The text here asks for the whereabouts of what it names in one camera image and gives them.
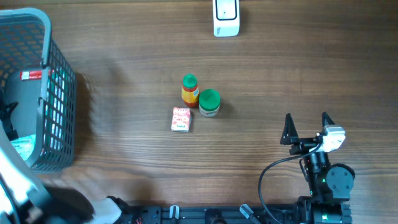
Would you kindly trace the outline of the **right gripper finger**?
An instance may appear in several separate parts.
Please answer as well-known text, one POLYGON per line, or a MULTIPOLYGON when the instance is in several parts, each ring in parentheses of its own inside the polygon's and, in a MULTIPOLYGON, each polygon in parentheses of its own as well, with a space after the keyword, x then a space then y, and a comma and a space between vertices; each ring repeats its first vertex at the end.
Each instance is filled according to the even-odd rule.
POLYGON ((335 125, 334 121, 330 118, 330 116, 328 115, 328 113, 326 111, 324 111, 322 113, 322 126, 328 126, 328 125, 335 125))
POLYGON ((287 113, 285 116, 284 130, 280 138, 281 145, 292 145, 299 143, 299 136, 292 119, 292 115, 287 113))

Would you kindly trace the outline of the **red white toothpaste box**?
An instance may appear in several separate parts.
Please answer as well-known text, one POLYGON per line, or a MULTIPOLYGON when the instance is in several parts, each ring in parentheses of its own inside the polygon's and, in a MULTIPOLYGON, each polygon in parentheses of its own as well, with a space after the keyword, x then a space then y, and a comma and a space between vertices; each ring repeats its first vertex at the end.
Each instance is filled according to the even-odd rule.
POLYGON ((22 81, 26 80, 41 80, 43 75, 43 70, 30 70, 20 72, 19 77, 22 81))

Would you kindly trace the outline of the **teal white tissue pack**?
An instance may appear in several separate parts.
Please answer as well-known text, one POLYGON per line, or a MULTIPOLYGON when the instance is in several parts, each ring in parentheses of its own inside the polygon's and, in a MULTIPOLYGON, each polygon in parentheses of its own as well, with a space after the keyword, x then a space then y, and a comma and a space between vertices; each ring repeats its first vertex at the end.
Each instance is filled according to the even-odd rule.
POLYGON ((19 153, 19 155, 22 157, 22 159, 26 161, 33 153, 33 150, 35 148, 35 140, 36 140, 36 135, 32 134, 29 136, 15 139, 11 141, 11 144, 13 145, 15 150, 19 153))

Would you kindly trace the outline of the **green lid jar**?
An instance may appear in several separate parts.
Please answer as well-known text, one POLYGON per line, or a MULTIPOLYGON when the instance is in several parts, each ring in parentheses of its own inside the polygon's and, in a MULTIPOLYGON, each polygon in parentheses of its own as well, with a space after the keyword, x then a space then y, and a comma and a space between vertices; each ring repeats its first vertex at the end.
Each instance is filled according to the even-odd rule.
POLYGON ((221 105, 221 96, 214 89, 206 89, 200 93, 199 110, 203 116, 215 116, 221 105))

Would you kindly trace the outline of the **yellow sauce bottle green cap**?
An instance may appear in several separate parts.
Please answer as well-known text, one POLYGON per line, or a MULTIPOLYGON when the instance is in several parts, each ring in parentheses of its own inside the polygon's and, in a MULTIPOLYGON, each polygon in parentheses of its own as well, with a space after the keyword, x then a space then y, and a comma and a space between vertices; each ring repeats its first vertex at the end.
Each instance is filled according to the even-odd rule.
POLYGON ((186 74, 182 80, 182 100, 188 107, 194 108, 198 105, 199 94, 196 76, 186 74))

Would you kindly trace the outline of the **small red white carton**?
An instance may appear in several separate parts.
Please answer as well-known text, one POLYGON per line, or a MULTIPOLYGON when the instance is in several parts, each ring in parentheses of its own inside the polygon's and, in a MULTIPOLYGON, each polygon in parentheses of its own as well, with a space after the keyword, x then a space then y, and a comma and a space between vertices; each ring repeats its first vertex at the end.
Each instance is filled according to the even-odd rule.
POLYGON ((171 130, 189 132, 191 113, 189 108, 173 108, 171 130))

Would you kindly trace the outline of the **green 3M gloves pack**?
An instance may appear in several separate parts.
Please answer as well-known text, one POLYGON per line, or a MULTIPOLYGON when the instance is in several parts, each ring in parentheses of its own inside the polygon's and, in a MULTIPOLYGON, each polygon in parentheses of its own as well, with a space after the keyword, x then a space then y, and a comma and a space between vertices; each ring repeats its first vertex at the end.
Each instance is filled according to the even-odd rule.
POLYGON ((68 143, 71 124, 68 120, 70 113, 68 105, 70 100, 67 93, 67 73, 62 70, 51 70, 47 82, 47 95, 45 105, 44 143, 51 149, 64 151, 68 143))

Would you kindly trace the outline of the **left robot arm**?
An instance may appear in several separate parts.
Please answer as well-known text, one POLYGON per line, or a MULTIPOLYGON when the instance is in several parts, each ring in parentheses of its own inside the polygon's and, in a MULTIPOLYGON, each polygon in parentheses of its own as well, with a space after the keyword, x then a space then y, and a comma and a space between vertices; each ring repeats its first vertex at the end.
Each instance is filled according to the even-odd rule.
POLYGON ((122 200, 90 202, 74 189, 46 186, 15 150, 10 122, 17 103, 1 97, 1 223, 132 223, 122 200))

